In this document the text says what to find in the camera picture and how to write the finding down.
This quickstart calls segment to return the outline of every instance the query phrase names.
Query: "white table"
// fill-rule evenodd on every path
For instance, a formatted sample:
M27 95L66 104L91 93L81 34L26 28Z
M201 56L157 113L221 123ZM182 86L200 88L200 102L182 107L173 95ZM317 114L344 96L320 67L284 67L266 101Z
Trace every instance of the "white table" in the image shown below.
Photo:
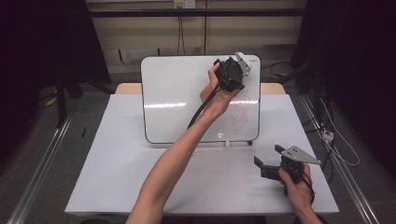
M278 165L274 145L298 146L314 156L288 95L262 95L260 136L249 147L199 146L164 208L165 215L283 215L290 202L277 181L261 178L253 156ZM65 212L128 214L149 170L165 148L144 135L142 96L112 95ZM311 165L319 214L338 207L319 166Z

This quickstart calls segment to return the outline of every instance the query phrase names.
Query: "white cable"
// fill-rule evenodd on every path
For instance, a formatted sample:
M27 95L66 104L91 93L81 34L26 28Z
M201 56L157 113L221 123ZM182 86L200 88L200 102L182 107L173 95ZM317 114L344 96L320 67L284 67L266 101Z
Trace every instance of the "white cable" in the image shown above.
M329 116L329 121L332 123L332 126L334 127L335 131L336 131L336 132L340 135L340 137L348 144L348 146L350 147L350 149L352 149L352 151L353 151L353 153L355 153L356 158L358 159L358 161L357 161L356 163L351 163L351 162L348 162L348 161L344 160L344 159L341 157L340 154L336 153L336 152L332 149L332 147L330 146L330 144L329 144L329 142L328 142L327 140L323 140L323 141L325 141L325 142L328 144L328 146L329 146L330 150L332 151L332 153L334 153L334 155L335 155L336 157L338 157L343 163L348 164L348 165L351 165L351 166L359 165L359 163L361 163L361 159L359 158L358 153L356 153L355 149L348 143L348 141L344 138L344 136L341 135L341 134L338 132L337 128L335 128L335 125L334 125L334 123L332 122L332 118L331 118L331 116L330 116L329 111L327 110L326 105L324 104L324 102L323 102L322 99L320 99L320 101L322 102L322 104L323 104L323 106L324 106L324 109L326 110L327 116Z

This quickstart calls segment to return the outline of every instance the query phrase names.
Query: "person's left hand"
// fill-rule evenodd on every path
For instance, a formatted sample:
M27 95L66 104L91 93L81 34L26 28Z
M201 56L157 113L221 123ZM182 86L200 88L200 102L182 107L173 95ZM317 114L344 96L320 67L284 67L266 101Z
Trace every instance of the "person's left hand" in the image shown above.
M215 71L218 68L219 63L216 63L215 66L207 71L209 75L209 83L201 91L200 97L202 102L207 99L207 97L210 95L210 92L212 92L218 85L219 81L215 74ZM236 96L236 94L238 94L238 92L240 92L240 90L235 90L232 92L218 91L216 95L212 98L212 100L210 100L209 103L206 105L204 113L213 116L215 119L218 118L227 110L228 104Z

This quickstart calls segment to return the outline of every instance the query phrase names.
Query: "hand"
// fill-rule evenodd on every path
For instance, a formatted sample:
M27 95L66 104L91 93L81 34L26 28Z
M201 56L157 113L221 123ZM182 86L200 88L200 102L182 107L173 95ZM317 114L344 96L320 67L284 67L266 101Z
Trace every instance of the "hand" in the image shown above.
M303 165L304 173L306 174L304 178L309 183L309 179L311 178L309 165L305 162ZM303 181L295 185L291 180L290 175L282 168L279 169L279 175L283 180L283 184L286 184L288 187L289 200L291 202L294 215L296 215L302 223L305 223L308 220L315 220L318 222L318 217L311 206L311 191L309 187Z
M215 66L213 66L207 71L209 75L209 83L201 91L200 97L202 102L204 102L207 99L210 93L218 85L219 81L215 74L218 68L219 68L219 63L216 63ZM227 91L217 92L216 95L212 98L212 100L210 100L209 103L206 105L204 114L208 114L214 119L218 118L227 110L228 104L236 96L236 94L238 94L238 92L240 92L240 90L235 90L232 92L227 92Z

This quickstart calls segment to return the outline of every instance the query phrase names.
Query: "white power adapter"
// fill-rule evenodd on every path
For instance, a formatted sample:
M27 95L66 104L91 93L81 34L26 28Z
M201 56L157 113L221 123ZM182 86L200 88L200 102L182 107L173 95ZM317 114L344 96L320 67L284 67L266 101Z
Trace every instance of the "white power adapter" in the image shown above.
M322 132L322 139L330 143L334 139L334 133L324 129Z

